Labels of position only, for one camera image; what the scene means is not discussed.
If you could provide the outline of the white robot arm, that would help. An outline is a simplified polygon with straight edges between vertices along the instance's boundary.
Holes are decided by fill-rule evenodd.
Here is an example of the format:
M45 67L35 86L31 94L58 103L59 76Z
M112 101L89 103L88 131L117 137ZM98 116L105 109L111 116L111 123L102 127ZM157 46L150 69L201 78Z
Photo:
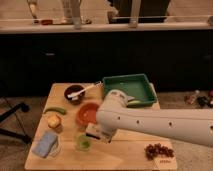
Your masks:
M111 90L96 113L100 132L112 138L118 129L213 147L212 109L136 109L128 96Z

